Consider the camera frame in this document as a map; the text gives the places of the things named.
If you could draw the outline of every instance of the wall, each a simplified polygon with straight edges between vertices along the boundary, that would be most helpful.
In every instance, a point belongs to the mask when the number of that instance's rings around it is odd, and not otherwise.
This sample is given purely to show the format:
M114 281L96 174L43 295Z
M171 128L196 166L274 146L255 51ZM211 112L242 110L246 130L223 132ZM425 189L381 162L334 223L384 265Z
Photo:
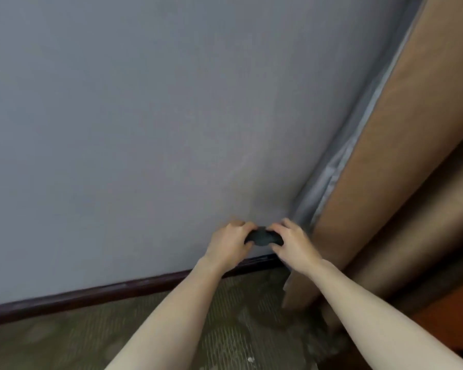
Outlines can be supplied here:
M0 303L191 268L230 215L281 218L403 3L0 0Z

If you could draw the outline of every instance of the floor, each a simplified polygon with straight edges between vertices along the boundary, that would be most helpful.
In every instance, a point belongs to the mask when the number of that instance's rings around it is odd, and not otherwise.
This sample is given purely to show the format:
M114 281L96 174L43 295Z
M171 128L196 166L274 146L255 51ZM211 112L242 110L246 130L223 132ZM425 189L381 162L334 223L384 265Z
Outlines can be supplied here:
M223 279L192 363L195 370L316 369L344 336L320 317L280 310L285 268ZM167 292L0 325L0 370L101 370Z

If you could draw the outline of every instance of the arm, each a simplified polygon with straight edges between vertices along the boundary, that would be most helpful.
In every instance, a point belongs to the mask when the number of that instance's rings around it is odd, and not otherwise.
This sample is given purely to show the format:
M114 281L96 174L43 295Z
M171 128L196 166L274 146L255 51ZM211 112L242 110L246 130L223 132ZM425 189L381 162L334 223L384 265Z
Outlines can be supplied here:
M323 260L307 235L289 219L273 224L283 247L274 252L311 279L336 312L374 370L463 370L463 360L401 312Z
M234 221L216 231L191 273L151 313L106 370L189 368L209 305L223 274L242 261L252 222Z

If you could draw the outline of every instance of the bare forearm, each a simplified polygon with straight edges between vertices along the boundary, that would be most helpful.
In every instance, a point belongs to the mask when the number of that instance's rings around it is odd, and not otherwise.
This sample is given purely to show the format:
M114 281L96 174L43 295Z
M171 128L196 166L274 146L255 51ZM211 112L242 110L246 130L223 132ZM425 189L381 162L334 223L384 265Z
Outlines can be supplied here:
M107 370L187 369L222 270L201 259L153 311Z
M463 369L463 360L451 350L330 262L316 261L308 276L373 369Z

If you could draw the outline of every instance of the person's left hand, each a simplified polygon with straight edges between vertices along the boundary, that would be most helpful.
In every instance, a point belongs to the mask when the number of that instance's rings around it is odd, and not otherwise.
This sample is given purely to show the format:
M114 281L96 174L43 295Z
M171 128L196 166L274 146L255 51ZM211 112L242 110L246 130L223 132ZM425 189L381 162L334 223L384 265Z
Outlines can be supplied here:
M249 232L255 229L257 225L253 222L231 221L213 234L203 259L218 267L222 273L230 271L247 256L254 245L252 241L247 244L244 241Z

